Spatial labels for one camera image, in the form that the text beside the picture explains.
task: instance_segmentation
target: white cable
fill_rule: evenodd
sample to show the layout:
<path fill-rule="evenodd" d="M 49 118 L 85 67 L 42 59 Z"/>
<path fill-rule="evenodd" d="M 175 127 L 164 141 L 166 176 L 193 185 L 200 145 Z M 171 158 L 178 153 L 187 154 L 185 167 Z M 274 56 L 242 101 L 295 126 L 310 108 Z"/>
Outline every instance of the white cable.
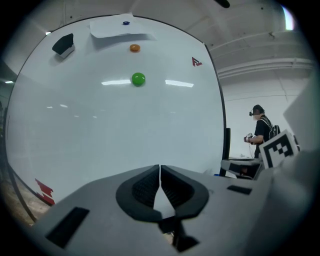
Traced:
<path fill-rule="evenodd" d="M 248 143 L 248 144 L 249 144 L 249 152 L 250 152 L 251 158 L 254 158 L 253 155 L 252 155 L 252 154 L 253 154 L 253 151 L 252 151 L 252 149 L 251 149 L 251 147 L 250 147 L 250 143 Z"/>

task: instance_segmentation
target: red sticker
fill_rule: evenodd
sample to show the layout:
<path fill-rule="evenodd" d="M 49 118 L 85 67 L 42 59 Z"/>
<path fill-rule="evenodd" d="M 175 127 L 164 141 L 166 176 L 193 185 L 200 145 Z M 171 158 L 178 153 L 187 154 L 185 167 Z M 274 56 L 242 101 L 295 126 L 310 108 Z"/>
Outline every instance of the red sticker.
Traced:
<path fill-rule="evenodd" d="M 42 194 L 39 194 L 39 193 L 37 192 L 37 194 L 39 195 L 39 197 L 43 198 L 43 199 L 44 199 L 45 201 L 47 201 L 49 204 L 54 205 L 54 204 L 55 204 L 55 201 L 53 200 L 52 195 L 51 195 L 51 192 L 53 192 L 53 190 L 52 190 L 50 187 L 46 186 L 45 184 L 41 183 L 41 182 L 40 182 L 39 180 L 37 180 L 36 178 L 35 178 L 35 181 L 36 181 L 36 183 L 38 183 L 38 185 L 39 185 L 39 187 L 40 187 L 40 189 L 41 189 L 41 191 L 42 191 Z"/>
<path fill-rule="evenodd" d="M 195 67 L 202 65 L 202 63 L 199 60 L 196 60 L 194 57 L 192 57 L 192 65 Z"/>

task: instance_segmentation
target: green ball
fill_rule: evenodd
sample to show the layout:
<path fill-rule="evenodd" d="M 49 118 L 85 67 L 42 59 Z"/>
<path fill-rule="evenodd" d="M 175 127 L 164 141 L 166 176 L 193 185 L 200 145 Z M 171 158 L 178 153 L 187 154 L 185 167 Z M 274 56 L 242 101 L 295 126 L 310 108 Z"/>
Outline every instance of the green ball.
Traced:
<path fill-rule="evenodd" d="M 137 87 L 142 86 L 145 81 L 146 81 L 146 77 L 142 73 L 134 73 L 132 75 L 132 83 Z"/>

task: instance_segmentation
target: backpack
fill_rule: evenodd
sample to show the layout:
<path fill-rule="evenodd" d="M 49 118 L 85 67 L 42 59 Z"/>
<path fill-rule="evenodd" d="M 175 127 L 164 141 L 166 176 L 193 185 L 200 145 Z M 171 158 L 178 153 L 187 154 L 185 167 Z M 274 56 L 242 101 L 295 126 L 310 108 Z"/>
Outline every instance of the backpack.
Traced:
<path fill-rule="evenodd" d="M 261 117 L 259 120 L 262 120 L 265 122 L 265 124 L 269 127 L 269 140 L 271 140 L 273 137 L 277 136 L 280 133 L 280 128 L 278 125 L 273 126 L 270 120 L 266 117 Z"/>

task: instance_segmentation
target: white paper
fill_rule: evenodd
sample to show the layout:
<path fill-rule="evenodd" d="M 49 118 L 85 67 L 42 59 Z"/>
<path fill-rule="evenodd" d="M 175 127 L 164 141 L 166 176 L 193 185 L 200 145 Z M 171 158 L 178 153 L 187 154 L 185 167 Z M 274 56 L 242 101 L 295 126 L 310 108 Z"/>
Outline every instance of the white paper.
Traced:
<path fill-rule="evenodd" d="M 130 34 L 151 34 L 132 14 L 102 17 L 90 22 L 90 32 L 96 38 L 109 38 Z"/>
<path fill-rule="evenodd" d="M 234 179 L 237 178 L 237 176 L 236 176 L 235 174 L 233 174 L 233 173 L 231 173 L 231 172 L 229 172 L 229 171 L 226 171 L 226 172 L 225 172 L 225 176 L 226 176 L 226 177 L 229 177 L 229 178 L 234 178 Z"/>

